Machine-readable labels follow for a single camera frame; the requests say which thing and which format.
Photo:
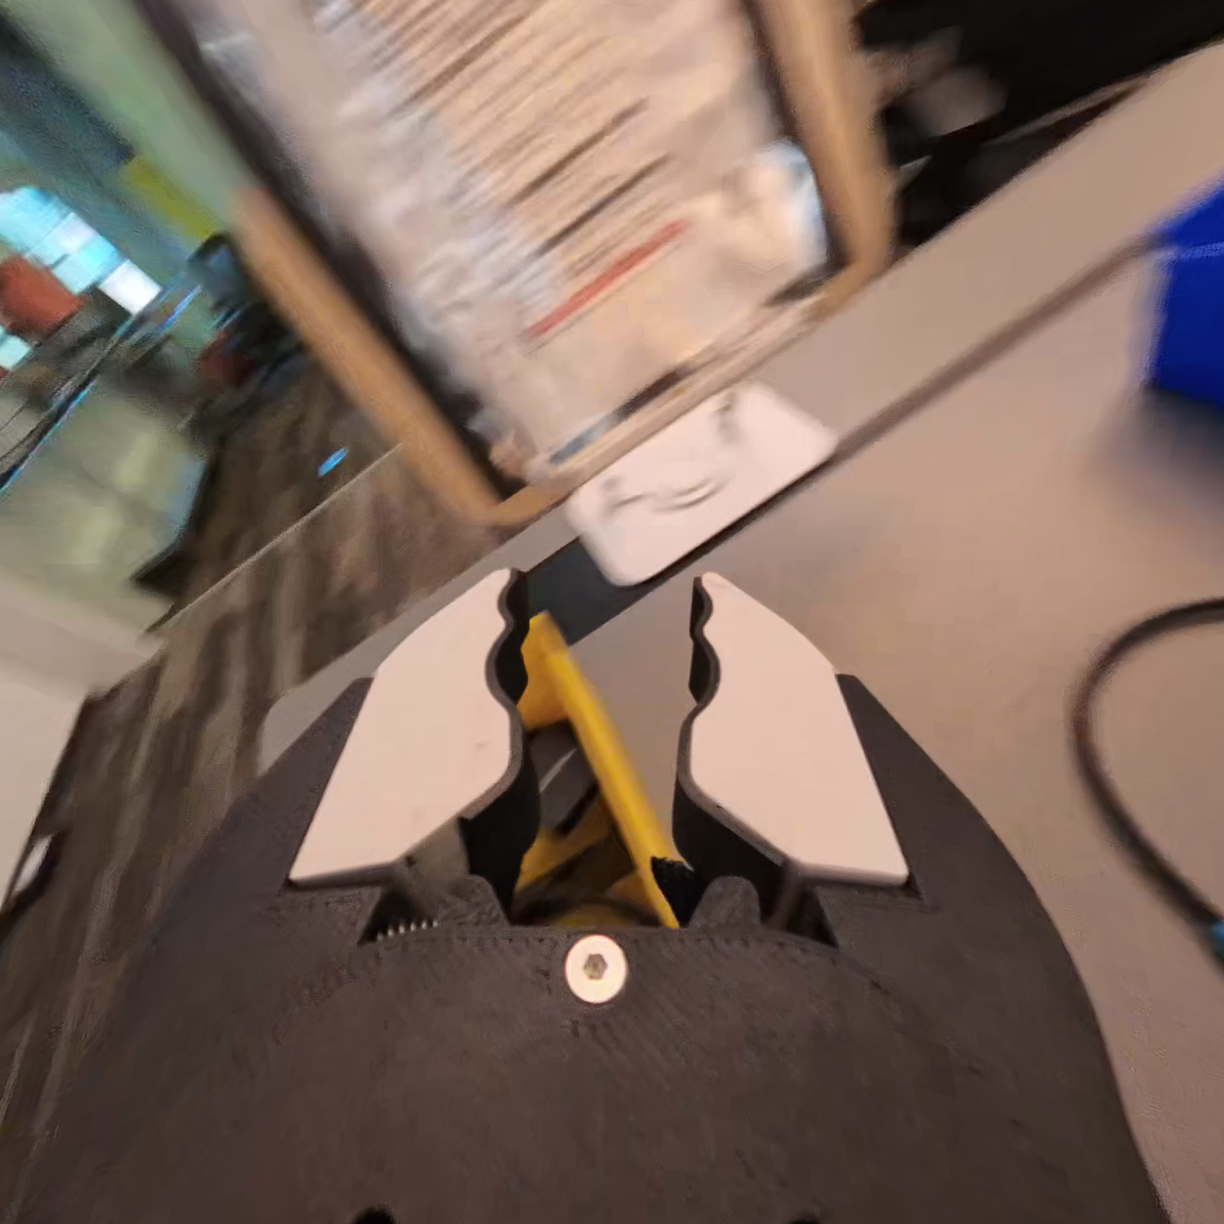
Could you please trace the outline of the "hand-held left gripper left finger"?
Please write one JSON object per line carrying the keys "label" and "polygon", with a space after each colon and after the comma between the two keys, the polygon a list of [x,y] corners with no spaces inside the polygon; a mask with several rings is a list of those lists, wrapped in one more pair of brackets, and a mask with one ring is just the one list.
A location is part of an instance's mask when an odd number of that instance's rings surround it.
{"label": "hand-held left gripper left finger", "polygon": [[290,883],[374,879],[512,793],[525,767],[527,631],[525,575],[500,567],[381,660]]}

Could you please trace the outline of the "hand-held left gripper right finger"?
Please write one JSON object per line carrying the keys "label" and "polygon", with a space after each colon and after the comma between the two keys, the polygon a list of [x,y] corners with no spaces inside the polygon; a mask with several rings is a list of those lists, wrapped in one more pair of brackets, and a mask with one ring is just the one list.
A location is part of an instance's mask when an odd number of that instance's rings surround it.
{"label": "hand-held left gripper right finger", "polygon": [[694,709],[676,752],[675,840],[701,874],[752,852],[773,874],[901,887],[909,863],[835,664],[721,575],[695,579]]}

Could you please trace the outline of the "yellow plastic box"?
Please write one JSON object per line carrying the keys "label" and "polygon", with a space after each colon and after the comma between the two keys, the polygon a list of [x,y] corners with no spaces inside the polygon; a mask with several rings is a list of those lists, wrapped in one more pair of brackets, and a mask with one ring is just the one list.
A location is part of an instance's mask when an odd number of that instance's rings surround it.
{"label": "yellow plastic box", "polygon": [[528,684],[519,699],[527,731],[566,727],[595,782],[568,830],[540,834],[514,887],[523,924],[680,929],[655,867],[688,863],[664,828],[630,753],[550,614],[530,618],[523,642]]}

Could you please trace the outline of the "red chair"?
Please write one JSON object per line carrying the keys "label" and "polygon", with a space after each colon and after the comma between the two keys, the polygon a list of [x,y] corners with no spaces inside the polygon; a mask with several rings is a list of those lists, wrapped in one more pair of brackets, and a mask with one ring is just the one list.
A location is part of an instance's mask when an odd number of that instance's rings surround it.
{"label": "red chair", "polygon": [[48,269],[16,253],[2,257],[2,328],[41,343],[81,307],[84,299]]}

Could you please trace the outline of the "blue object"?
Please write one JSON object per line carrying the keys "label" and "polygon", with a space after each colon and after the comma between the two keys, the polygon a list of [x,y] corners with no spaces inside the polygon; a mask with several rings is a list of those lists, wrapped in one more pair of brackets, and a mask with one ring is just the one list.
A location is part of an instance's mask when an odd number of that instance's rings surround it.
{"label": "blue object", "polygon": [[1148,387],[1223,410],[1223,182],[1152,235]]}

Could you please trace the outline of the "printed paper sheet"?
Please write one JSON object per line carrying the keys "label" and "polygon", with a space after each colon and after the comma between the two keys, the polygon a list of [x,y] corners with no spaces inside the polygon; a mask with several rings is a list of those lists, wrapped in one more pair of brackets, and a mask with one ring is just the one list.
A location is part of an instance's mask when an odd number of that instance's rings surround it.
{"label": "printed paper sheet", "polygon": [[530,463],[829,263],[742,2],[315,2],[310,25],[400,288]]}

